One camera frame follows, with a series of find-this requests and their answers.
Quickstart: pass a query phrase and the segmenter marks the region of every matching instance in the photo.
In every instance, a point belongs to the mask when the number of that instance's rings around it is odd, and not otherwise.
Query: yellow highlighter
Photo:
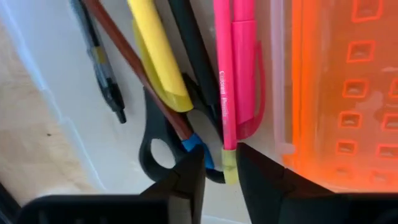
[[[128,0],[134,33],[148,78],[162,101],[177,112],[193,109],[153,0]]]

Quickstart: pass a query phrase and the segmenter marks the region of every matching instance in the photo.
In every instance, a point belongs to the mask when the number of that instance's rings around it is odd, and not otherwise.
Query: orange plastic container
[[[292,0],[294,171],[398,191],[398,1]]]

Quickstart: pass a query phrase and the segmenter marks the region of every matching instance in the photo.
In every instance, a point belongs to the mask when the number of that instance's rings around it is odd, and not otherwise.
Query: blue tape
[[[188,152],[192,151],[192,149],[197,145],[202,146],[203,149],[205,150],[205,166],[206,166],[206,168],[214,169],[214,162],[213,162],[213,159],[211,158],[209,148],[200,139],[200,137],[197,134],[194,133],[191,135],[191,137],[189,137],[189,139],[183,140],[182,145]]]

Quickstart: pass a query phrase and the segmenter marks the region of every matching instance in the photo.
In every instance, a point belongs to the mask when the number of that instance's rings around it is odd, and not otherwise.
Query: wooden surface
[[[0,24],[0,181],[25,204],[95,192]]]

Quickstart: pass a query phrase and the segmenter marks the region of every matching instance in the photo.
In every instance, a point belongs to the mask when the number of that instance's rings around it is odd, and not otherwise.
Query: pen tip
[[[124,114],[123,110],[115,111],[116,115],[118,116],[118,119],[121,124],[124,124],[127,122],[126,115]]]

